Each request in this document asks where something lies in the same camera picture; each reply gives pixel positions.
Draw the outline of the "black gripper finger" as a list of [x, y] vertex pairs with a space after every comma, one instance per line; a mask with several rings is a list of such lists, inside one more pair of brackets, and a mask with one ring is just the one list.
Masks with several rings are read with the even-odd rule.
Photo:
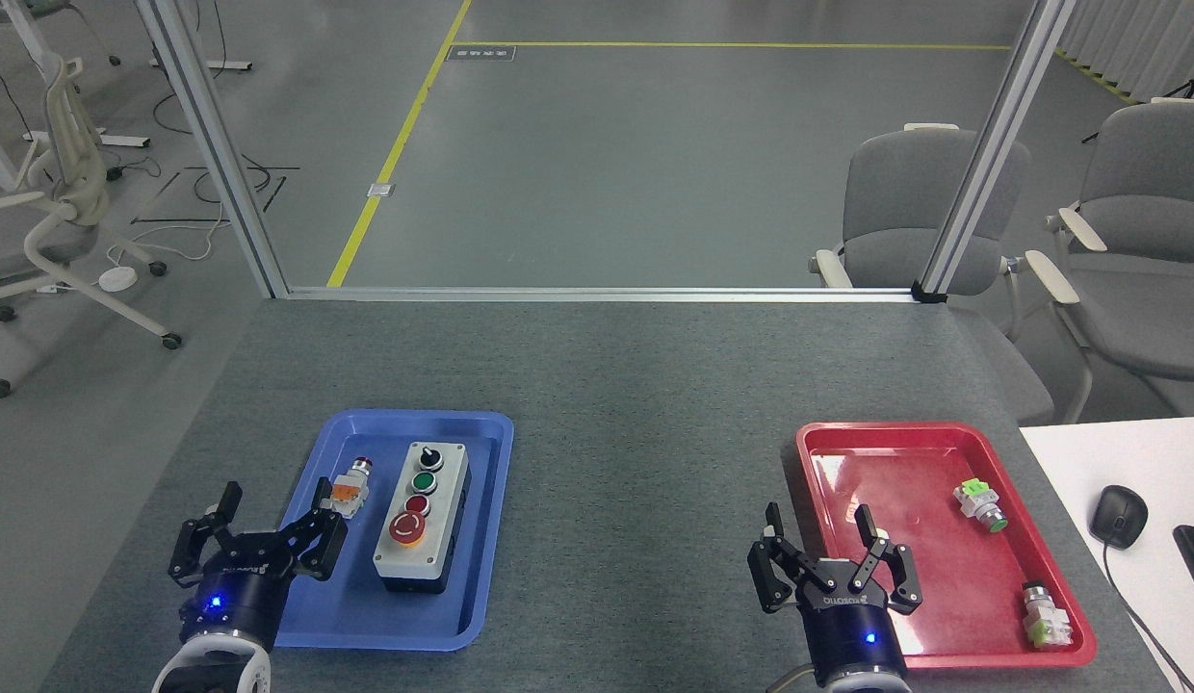
[[179, 528], [170, 558], [170, 578], [180, 588], [197, 585], [202, 579], [202, 548], [215, 538], [222, 548], [232, 542], [232, 519], [241, 503], [242, 487], [239, 482], [227, 482], [219, 504], [201, 519], [187, 519]]
[[330, 579], [339, 552], [347, 538], [347, 521], [341, 513], [324, 507], [332, 493], [327, 478], [316, 479], [310, 508], [297, 521], [273, 533], [273, 548], [288, 556], [287, 569], [281, 575], [289, 579], [307, 576], [313, 579]]
[[861, 593], [869, 588], [873, 582], [870, 575], [879, 563], [886, 563], [893, 578], [893, 588], [887, 591], [887, 608], [906, 617], [913, 614], [923, 602], [913, 548], [892, 541], [886, 531], [878, 529], [868, 504], [857, 505], [855, 523], [867, 552], [853, 574], [851, 591]]
[[795, 587], [820, 587], [817, 563], [784, 539], [777, 501], [768, 502], [761, 538], [747, 548], [747, 570], [753, 579], [757, 601], [765, 613], [774, 613], [787, 605]]

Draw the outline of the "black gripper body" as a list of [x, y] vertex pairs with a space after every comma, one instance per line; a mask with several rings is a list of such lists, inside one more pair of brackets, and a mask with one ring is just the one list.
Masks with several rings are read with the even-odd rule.
[[907, 667], [887, 608], [887, 593], [874, 581], [853, 593], [857, 563], [819, 560], [835, 579], [833, 591], [813, 584], [795, 589], [796, 609], [818, 685], [904, 685]]
[[273, 534], [232, 536], [202, 563], [202, 579], [179, 609], [179, 640], [197, 634], [239, 634], [264, 650], [273, 648], [293, 579], [288, 556], [273, 548]]

